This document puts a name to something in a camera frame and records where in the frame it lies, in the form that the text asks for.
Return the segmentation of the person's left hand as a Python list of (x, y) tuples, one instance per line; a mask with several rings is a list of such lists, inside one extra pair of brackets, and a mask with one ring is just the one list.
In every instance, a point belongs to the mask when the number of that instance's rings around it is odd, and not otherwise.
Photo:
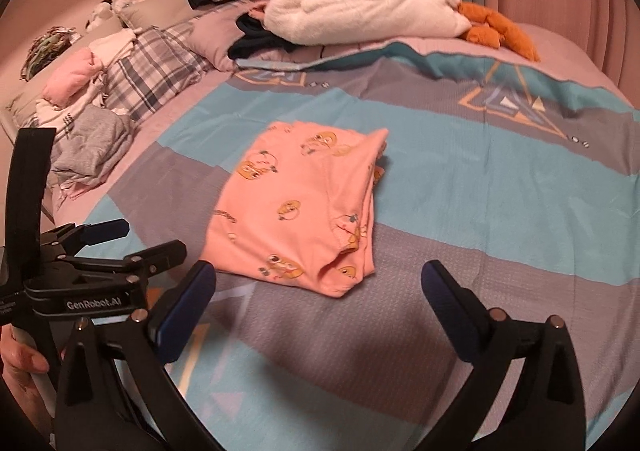
[(2, 376), (14, 399), (40, 434), (49, 436), (52, 419), (32, 379), (33, 374), (48, 377), (46, 358), (17, 341), (10, 325), (2, 327), (1, 358)]

